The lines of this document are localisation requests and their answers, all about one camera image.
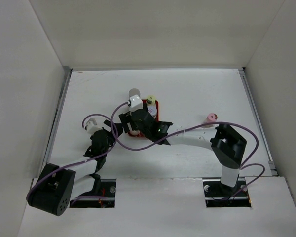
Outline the blue label silver cap bottle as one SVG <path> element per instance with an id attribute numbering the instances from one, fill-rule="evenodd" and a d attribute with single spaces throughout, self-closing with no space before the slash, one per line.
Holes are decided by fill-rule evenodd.
<path id="1" fill-rule="evenodd" d="M 137 88 L 132 88 L 129 90 L 128 92 L 129 94 L 129 99 L 132 100 L 132 99 L 138 99 L 141 97 L 141 93 L 140 91 L 137 89 Z"/>

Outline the yellow cap spice bottle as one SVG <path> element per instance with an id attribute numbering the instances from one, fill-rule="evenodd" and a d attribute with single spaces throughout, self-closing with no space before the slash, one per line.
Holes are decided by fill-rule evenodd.
<path id="1" fill-rule="evenodd" d="M 148 106 L 155 106 L 156 104 L 156 99 L 154 95 L 148 95 L 146 98 L 146 104 Z"/>

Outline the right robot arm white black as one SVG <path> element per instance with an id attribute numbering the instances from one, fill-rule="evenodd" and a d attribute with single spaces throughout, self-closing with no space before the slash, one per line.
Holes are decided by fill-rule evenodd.
<path id="1" fill-rule="evenodd" d="M 213 151 L 222 165 L 220 192 L 228 196 L 236 191 L 247 141 L 230 124 L 210 122 L 212 127 L 203 124 L 184 129 L 171 122 L 158 121 L 144 109 L 120 114 L 119 118 L 126 133 L 130 129 L 138 130 L 155 144 L 188 145 Z"/>

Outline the pink cap spice bottle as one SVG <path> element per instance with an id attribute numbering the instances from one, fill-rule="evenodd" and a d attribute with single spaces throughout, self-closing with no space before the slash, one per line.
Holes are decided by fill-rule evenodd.
<path id="1" fill-rule="evenodd" d="M 207 115 L 207 117 L 205 118 L 205 120 L 204 120 L 204 124 L 205 124 L 204 127 L 205 128 L 213 127 L 214 126 L 213 122 L 216 122 L 217 119 L 218 119 L 217 114 L 215 114 L 215 113 L 209 113 Z"/>

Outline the red label jar front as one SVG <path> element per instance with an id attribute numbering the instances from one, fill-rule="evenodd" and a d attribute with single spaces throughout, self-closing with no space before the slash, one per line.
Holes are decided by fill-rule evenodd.
<path id="1" fill-rule="evenodd" d="M 156 105 L 155 106 L 147 106 L 147 109 L 148 109 L 148 112 L 150 113 L 150 115 L 154 119 L 156 119 L 157 118 L 157 112 L 158 112 L 157 106 Z"/>

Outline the red label jar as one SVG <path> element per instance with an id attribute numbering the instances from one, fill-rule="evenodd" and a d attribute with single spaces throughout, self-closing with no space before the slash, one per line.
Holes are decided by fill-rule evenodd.
<path id="1" fill-rule="evenodd" d="M 138 136 L 140 134 L 140 131 L 138 130 L 131 130 L 129 131 L 130 136 Z"/>
<path id="2" fill-rule="evenodd" d="M 154 119 L 156 119 L 157 118 L 157 112 L 158 112 L 157 106 L 156 105 L 155 106 L 147 106 L 147 109 L 148 109 L 148 112 L 150 113 L 150 115 Z"/>

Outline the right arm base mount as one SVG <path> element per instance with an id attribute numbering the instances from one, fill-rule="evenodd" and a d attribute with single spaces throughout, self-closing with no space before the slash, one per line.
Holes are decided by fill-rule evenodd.
<path id="1" fill-rule="evenodd" d="M 207 208 L 251 207 L 244 178 L 233 188 L 222 184 L 220 179 L 203 179 L 202 183 Z"/>

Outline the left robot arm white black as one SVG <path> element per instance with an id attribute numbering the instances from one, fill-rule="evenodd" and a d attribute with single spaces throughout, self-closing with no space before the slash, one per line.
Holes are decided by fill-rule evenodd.
<path id="1" fill-rule="evenodd" d="M 27 194 L 30 207 L 60 216 L 79 196 L 95 197 L 100 193 L 101 178 L 97 173 L 116 143 L 113 133 L 117 137 L 122 135 L 123 126 L 114 123 L 108 131 L 89 120 L 85 129 L 91 132 L 91 145 L 85 154 L 77 162 L 62 167 L 48 163 Z"/>

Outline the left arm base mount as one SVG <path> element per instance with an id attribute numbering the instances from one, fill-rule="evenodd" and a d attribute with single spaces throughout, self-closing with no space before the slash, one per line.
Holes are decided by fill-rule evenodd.
<path id="1" fill-rule="evenodd" d="M 115 208 L 116 179 L 97 180 L 91 191 L 71 200 L 70 208 Z"/>

